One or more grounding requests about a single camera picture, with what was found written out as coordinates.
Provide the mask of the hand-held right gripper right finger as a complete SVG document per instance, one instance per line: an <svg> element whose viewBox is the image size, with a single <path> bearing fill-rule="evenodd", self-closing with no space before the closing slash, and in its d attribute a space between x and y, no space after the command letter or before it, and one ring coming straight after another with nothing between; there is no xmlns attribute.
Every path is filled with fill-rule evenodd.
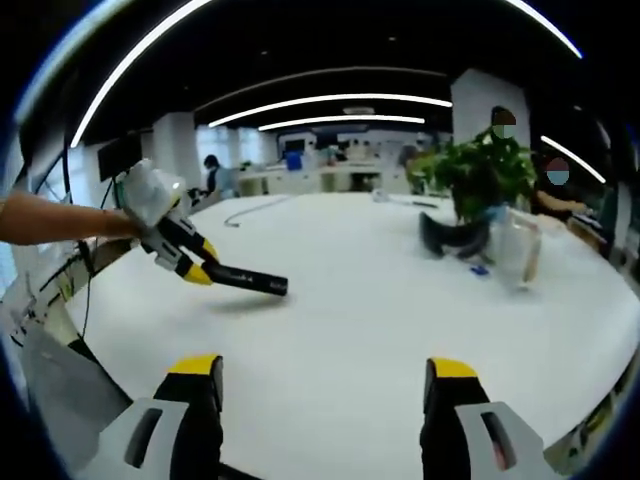
<svg viewBox="0 0 640 480"><path fill-rule="evenodd" d="M426 362L420 432L425 479L556 479L539 435L506 403L489 400L477 373Z"/></svg>

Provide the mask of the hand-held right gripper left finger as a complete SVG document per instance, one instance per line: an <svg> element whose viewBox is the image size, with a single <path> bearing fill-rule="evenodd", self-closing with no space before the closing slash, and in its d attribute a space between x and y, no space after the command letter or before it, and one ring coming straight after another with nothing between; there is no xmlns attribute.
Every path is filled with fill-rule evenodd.
<svg viewBox="0 0 640 480"><path fill-rule="evenodd" d="M99 435L94 479L216 479L223 429L223 357L186 358L150 398L133 402Z"/></svg>

